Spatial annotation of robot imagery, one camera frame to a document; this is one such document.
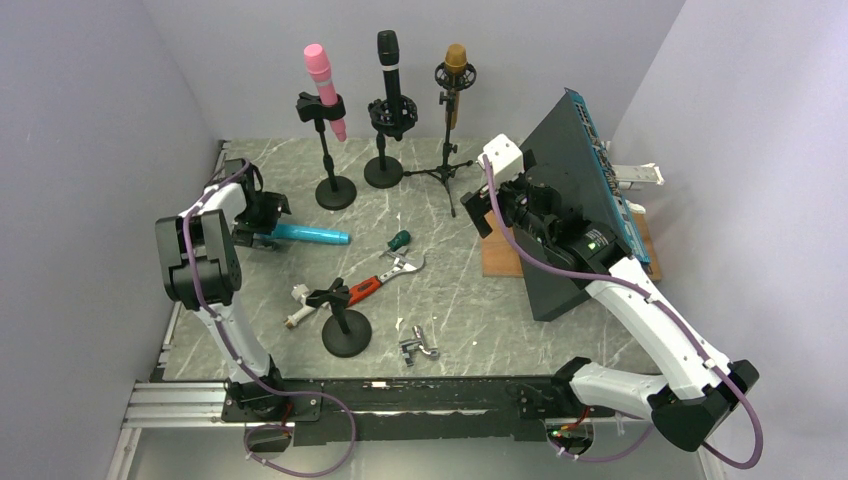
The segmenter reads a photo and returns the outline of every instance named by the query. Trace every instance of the pink microphone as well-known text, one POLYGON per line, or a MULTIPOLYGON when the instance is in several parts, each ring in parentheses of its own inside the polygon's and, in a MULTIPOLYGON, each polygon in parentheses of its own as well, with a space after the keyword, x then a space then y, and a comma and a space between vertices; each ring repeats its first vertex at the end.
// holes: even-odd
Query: pink microphone
MULTIPOLYGON (((309 72, 312 80, 315 81, 315 86, 318 87, 318 95, 321 97, 321 103, 328 107, 335 105, 339 97, 336 95, 336 87, 333 86, 330 59, 327 58, 327 52, 324 51, 324 47, 313 43, 304 48, 303 60, 306 62, 306 71, 309 72)), ((343 118, 331 121, 330 128, 333 129, 336 138, 340 142, 347 140, 343 118)))

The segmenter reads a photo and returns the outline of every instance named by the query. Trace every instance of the screwdriver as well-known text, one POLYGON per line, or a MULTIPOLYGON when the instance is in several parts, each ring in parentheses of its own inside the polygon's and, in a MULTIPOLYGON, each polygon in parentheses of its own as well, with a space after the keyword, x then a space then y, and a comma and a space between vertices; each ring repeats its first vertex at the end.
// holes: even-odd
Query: screwdriver
POLYGON ((386 245, 388 245, 388 249, 381 253, 380 256, 394 252, 398 248, 403 247, 404 245, 409 245, 409 241, 412 240, 412 236, 406 230, 399 231, 391 240, 389 240, 386 245))

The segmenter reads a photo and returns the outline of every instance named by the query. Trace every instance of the black microphone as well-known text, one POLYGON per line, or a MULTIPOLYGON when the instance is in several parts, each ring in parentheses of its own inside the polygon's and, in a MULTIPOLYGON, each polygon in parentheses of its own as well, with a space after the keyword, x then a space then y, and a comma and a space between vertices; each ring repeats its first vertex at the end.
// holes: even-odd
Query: black microphone
POLYGON ((383 82, 386 84, 386 102, 391 112, 393 123, 399 127, 403 121, 403 101, 400 95, 400 49, 397 34, 394 30, 383 30, 377 34, 377 53, 383 66, 383 82))

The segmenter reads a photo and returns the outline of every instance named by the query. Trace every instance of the blue cylinder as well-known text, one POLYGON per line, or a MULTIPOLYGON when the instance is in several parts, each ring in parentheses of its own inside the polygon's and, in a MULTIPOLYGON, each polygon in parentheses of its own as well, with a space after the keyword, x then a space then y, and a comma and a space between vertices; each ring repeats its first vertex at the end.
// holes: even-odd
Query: blue cylinder
POLYGON ((269 237, 273 240, 304 240, 307 242, 328 243, 330 245, 347 245, 350 243, 350 234, 346 232, 284 223, 278 223, 269 237))

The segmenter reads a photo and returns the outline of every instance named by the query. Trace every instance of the marble table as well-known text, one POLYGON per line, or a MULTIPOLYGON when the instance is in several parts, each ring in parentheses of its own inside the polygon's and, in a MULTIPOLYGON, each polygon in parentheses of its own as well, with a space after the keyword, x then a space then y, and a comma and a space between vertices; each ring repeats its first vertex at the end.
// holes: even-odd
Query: marble table
MULTIPOLYGON (((459 152, 452 159, 476 158, 487 141, 457 140, 459 152)), ((343 230, 352 237, 346 246, 282 241, 278 251, 238 248, 241 295, 250 323, 284 377, 545 375, 578 355, 626 371, 658 371, 627 330, 595 301, 554 322, 535 322, 522 279, 482 276, 480 237, 459 204, 462 194, 484 183, 476 165, 460 169, 451 182, 457 206, 457 218, 451 218, 443 187, 429 176, 404 178, 387 190, 365 182, 365 163, 377 154, 373 139, 339 143, 330 138, 329 143, 337 174, 351 179, 358 191, 353 205, 338 212, 315 201, 315 186, 325 178, 317 138, 236 140, 226 153, 228 158, 249 158, 261 170, 265 188, 288 197, 292 215, 283 221, 343 230), (326 288, 337 276, 355 285, 387 271, 390 259, 378 256, 401 229, 412 234, 408 255, 426 255, 426 266, 395 278, 354 307, 373 328, 362 354, 340 359, 324 349, 325 311, 293 330, 284 326, 286 315, 300 308, 290 294, 293 285, 326 288), (439 348, 439 360, 419 354, 413 367, 404 364, 398 341, 412 337, 413 325, 421 325, 428 343, 439 348)), ((405 168, 418 169, 440 163, 441 149, 441 139, 416 138, 390 140, 387 153, 405 168)), ((181 311, 165 379, 225 376, 223 357, 211 336, 191 312, 181 311)))

